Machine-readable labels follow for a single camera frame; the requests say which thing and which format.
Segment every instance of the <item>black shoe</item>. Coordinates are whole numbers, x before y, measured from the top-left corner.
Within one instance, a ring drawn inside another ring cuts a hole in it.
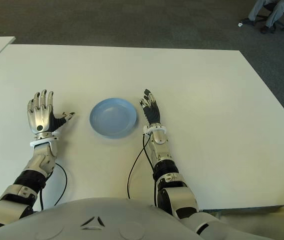
[[[241,20],[241,23],[242,24],[247,24],[247,25],[252,25],[252,26],[255,25],[255,22],[250,20],[249,18],[245,18],[245,19]]]
[[[266,33],[268,33],[269,30],[270,30],[270,28],[269,28],[268,26],[263,26],[263,27],[261,28],[261,33],[262,33],[262,34],[266,34]]]

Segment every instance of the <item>person's leg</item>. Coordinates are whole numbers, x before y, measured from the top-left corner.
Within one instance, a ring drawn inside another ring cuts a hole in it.
[[[273,26],[274,22],[276,22],[282,15],[284,14],[284,0],[280,0],[276,7],[274,8],[272,14],[268,17],[266,21],[266,26]]]
[[[248,15],[248,19],[250,21],[255,21],[255,18],[258,14],[258,12],[262,9],[264,5],[270,4],[270,3],[276,3],[278,0],[257,0],[255,3],[253,9],[251,10],[250,14]]]

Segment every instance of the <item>blue plate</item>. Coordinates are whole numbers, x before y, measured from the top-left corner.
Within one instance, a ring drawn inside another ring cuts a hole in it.
[[[93,108],[90,123],[96,132],[105,137],[121,138],[131,132],[136,118],[136,110],[127,100],[108,98]]]

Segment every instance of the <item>black cable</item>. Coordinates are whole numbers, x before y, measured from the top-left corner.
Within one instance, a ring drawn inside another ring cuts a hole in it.
[[[150,160],[150,158],[148,157],[148,155],[147,155],[147,152],[146,152],[146,149],[145,149],[145,144],[144,144],[144,138],[143,138],[143,149],[144,149],[144,153],[145,153],[145,155],[146,155],[146,157],[147,157],[147,160],[148,160],[148,163],[150,164],[150,166],[151,166],[151,168],[152,168],[152,172],[154,172],[154,168],[153,168],[153,165],[152,165],[152,162],[151,162],[151,160]]]
[[[43,198],[42,198],[42,189],[40,190],[40,204],[41,204],[41,211],[43,211]]]
[[[157,207],[157,204],[156,204],[156,181],[154,181],[154,205]]]
[[[56,201],[56,203],[54,204],[54,206],[56,206],[57,203],[58,203],[58,202],[61,200],[61,198],[63,197],[63,195],[64,195],[64,193],[65,193],[65,190],[66,190],[66,186],[67,186],[67,174],[66,174],[66,171],[64,170],[64,168],[63,168],[60,164],[58,164],[58,163],[55,163],[55,164],[58,165],[58,166],[63,170],[63,172],[64,172],[64,175],[65,175],[65,186],[64,186],[64,190],[63,190],[63,192],[62,192],[60,198]]]
[[[51,176],[52,176],[53,172],[50,173],[50,175],[47,177],[47,179],[45,181],[47,181]],[[43,205],[43,198],[42,198],[42,189],[40,190],[40,204],[41,204],[41,211],[43,211],[44,209],[44,205]]]
[[[137,158],[135,159],[135,162],[134,162],[134,164],[133,164],[133,166],[132,166],[132,168],[131,168],[130,174],[128,175],[128,179],[127,179],[127,196],[128,196],[128,199],[131,199],[131,196],[130,196],[130,189],[129,189],[129,182],[130,182],[130,178],[131,178],[132,171],[133,171],[134,166],[135,166],[135,164],[136,164],[138,158],[140,157],[142,151],[143,151],[143,150],[145,149],[145,147],[147,146],[147,144],[148,144],[150,138],[148,138],[148,140],[147,140],[147,142],[146,142],[145,145],[144,145],[144,140],[145,140],[145,135],[143,134],[143,149],[140,151],[140,153],[138,154]]]
[[[143,147],[144,147],[144,153],[146,155],[148,163],[150,164],[150,166],[152,168],[152,171],[154,172],[154,168],[152,166],[152,162],[151,162],[150,158],[148,157],[148,154],[147,154],[146,149],[145,149],[144,139],[143,139]],[[156,204],[156,181],[154,181],[154,205],[157,207],[157,204]]]
[[[61,196],[60,196],[59,199],[56,201],[56,203],[54,204],[54,206],[57,205],[57,203],[60,201],[60,199],[61,199],[62,196],[64,195],[65,190],[66,190],[66,186],[67,186],[67,174],[66,174],[64,168],[63,168],[60,164],[58,164],[58,163],[55,163],[55,164],[58,165],[58,166],[63,170],[63,172],[64,172],[64,175],[65,175],[65,186],[64,186],[64,190],[63,190]],[[53,172],[50,173],[50,175],[47,177],[46,181],[52,176],[52,174],[53,174]],[[40,190],[39,195],[40,195],[41,211],[43,211],[43,210],[44,210],[44,205],[43,205],[42,189]]]

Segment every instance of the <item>office chair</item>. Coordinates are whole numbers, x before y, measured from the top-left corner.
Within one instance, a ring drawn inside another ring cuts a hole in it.
[[[269,4],[267,4],[267,5],[264,5],[264,8],[266,8],[268,11],[270,11],[270,12],[271,12],[270,15],[271,15],[272,12],[273,12],[273,10],[274,10],[274,8],[275,8],[275,6],[276,6],[276,4],[277,4],[277,3],[269,3]],[[267,20],[267,18],[269,17],[269,15],[268,15],[268,16],[257,15],[257,17],[262,18],[262,19],[256,21],[256,23],[258,23],[258,22],[266,22],[266,20]],[[277,20],[277,21],[274,22],[274,24],[273,24],[274,30],[273,30],[272,32],[274,32],[274,31],[276,30],[276,28],[277,28],[277,27],[276,27],[276,24],[280,25],[280,26],[282,27],[281,30],[284,31],[284,24],[283,24],[281,21]]]

